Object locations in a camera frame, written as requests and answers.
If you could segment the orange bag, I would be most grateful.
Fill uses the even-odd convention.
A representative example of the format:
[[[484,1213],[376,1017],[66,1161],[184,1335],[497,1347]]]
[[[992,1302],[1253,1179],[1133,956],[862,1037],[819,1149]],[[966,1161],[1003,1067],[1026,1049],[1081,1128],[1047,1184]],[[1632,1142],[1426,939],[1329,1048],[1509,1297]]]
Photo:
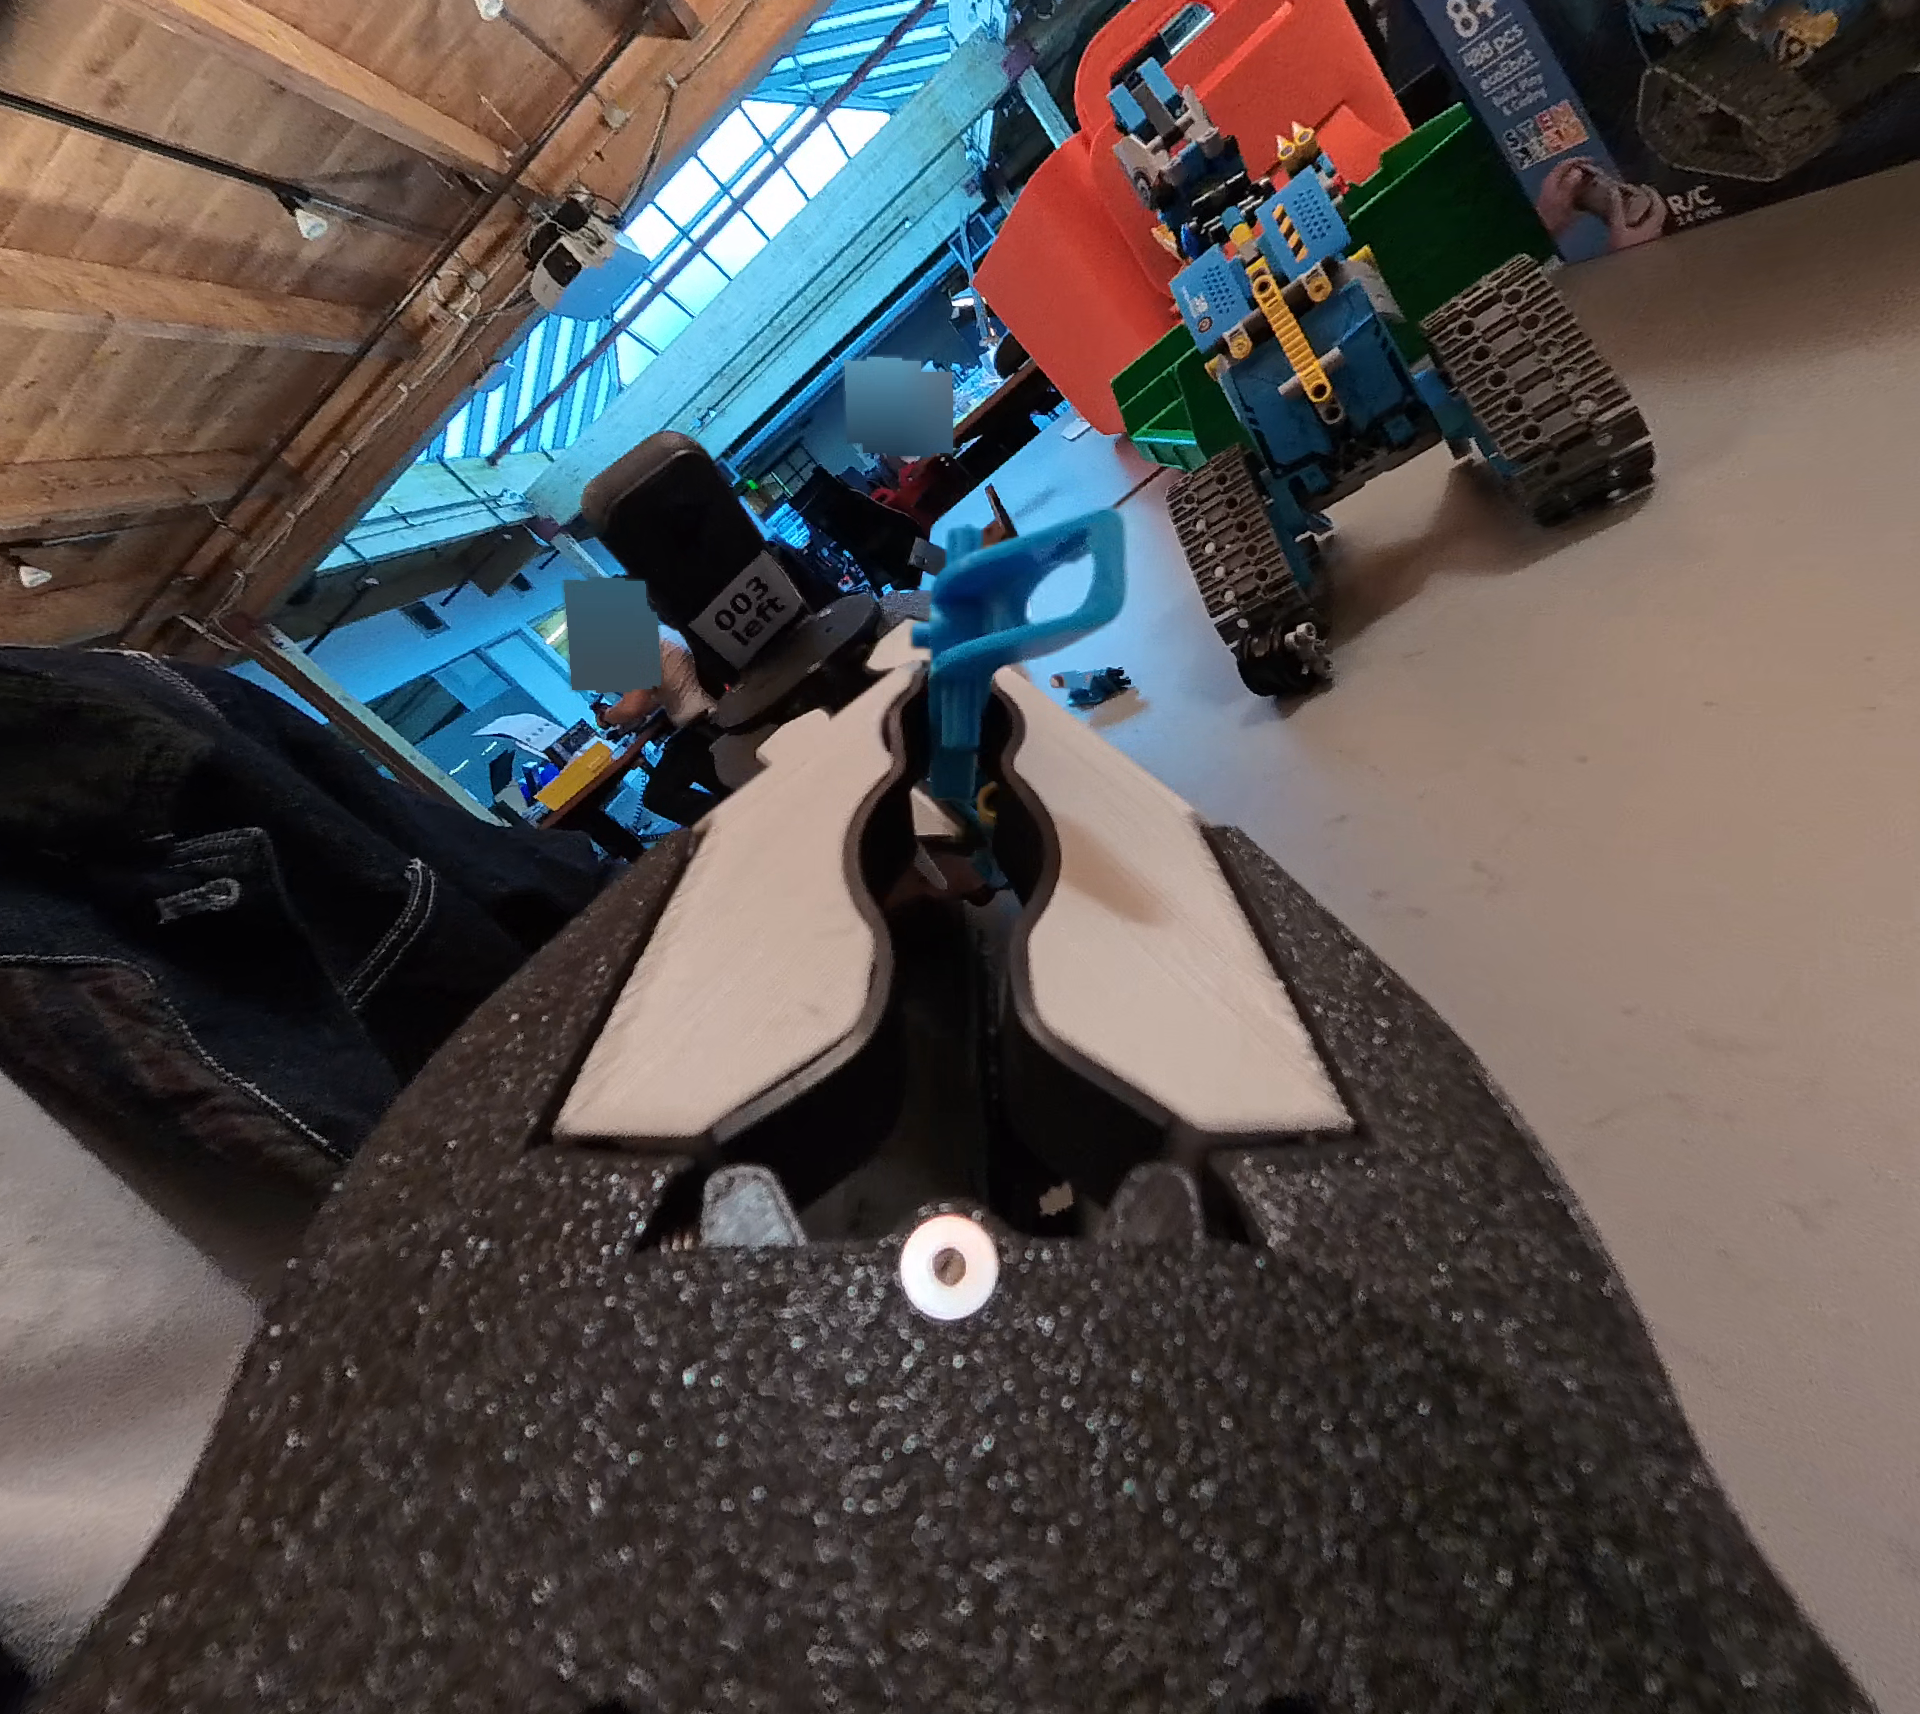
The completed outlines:
[[[1371,179],[1377,158],[1409,137],[1409,118],[1343,0],[1129,0],[1095,31],[1073,80],[1079,132],[1026,179],[996,252],[975,264],[975,289],[1097,436],[1124,436],[1109,380],[1174,333],[1174,257],[1109,158],[1118,118],[1104,94],[1185,3],[1211,22],[1167,53],[1167,80],[1197,86],[1259,176],[1273,169],[1273,147],[1295,122],[1322,132],[1351,185]]]

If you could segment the person's left forearm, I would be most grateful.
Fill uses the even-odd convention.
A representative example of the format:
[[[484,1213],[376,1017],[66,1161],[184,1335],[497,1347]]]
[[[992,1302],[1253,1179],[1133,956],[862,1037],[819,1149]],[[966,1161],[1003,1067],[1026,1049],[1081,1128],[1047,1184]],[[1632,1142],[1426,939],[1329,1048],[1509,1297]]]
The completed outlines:
[[[440,1037],[615,879],[143,651],[0,651],[8,1083],[327,1192]]]

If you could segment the green plastic bin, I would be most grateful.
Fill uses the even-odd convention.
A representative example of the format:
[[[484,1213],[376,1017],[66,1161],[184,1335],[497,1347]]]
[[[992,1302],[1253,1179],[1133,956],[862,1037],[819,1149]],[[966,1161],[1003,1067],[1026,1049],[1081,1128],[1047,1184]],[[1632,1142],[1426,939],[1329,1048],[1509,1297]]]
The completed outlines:
[[[1363,185],[1308,125],[1278,137],[1267,176],[1211,125],[1184,132],[1167,158],[1167,193],[1144,160],[1133,185],[1174,257],[1174,333],[1109,380],[1144,456],[1197,472],[1222,445],[1253,445],[1334,499],[1416,436],[1473,453],[1426,312],[1511,257],[1549,264],[1549,232],[1464,108],[1420,122]]]

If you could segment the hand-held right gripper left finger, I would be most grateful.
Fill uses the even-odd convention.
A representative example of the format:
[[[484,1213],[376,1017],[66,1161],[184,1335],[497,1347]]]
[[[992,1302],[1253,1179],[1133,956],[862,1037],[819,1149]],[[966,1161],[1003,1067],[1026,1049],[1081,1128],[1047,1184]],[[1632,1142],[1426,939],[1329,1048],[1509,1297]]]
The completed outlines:
[[[556,1103],[556,1142],[715,1149],[843,1067],[880,1029],[889,939],[862,834],[910,781],[889,667],[773,734],[691,834],[648,954]]]

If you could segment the light blue brick separator tool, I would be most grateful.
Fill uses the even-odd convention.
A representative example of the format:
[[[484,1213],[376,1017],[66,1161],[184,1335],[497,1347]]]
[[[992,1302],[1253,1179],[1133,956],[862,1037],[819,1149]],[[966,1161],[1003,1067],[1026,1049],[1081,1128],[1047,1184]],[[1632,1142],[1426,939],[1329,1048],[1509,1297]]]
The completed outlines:
[[[1073,566],[1090,566],[1090,595],[1064,618],[1028,618],[1038,588]],[[1124,519],[1090,510],[1038,533],[985,540],[985,527],[957,527],[950,566],[933,582],[933,618],[912,621],[925,647],[925,790],[972,818],[975,748],[996,690],[996,667],[1028,661],[1039,651],[1079,647],[1118,621],[1129,595]]]

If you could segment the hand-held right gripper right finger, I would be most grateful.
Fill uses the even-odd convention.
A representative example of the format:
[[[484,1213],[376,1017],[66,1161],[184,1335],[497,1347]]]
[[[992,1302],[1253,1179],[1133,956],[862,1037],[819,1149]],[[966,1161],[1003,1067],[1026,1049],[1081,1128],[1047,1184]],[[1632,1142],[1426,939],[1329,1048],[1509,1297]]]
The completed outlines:
[[[1003,667],[996,704],[1039,850],[1015,945],[1038,1048],[1184,1136],[1343,1136],[1351,1103],[1202,818],[1038,678]]]

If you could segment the blue tracked toy robot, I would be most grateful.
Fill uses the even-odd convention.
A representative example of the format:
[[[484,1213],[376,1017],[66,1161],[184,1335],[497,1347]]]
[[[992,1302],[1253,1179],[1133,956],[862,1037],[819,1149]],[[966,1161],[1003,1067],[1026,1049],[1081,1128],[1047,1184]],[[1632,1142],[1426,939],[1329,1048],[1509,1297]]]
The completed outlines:
[[[1174,257],[1174,333],[1109,389],[1152,423],[1167,520],[1259,697],[1334,678],[1334,505],[1447,445],[1542,527],[1655,489],[1645,418],[1549,276],[1549,232],[1464,103],[1358,185],[1316,125],[1273,169],[1144,40],[1109,74],[1118,169]]]

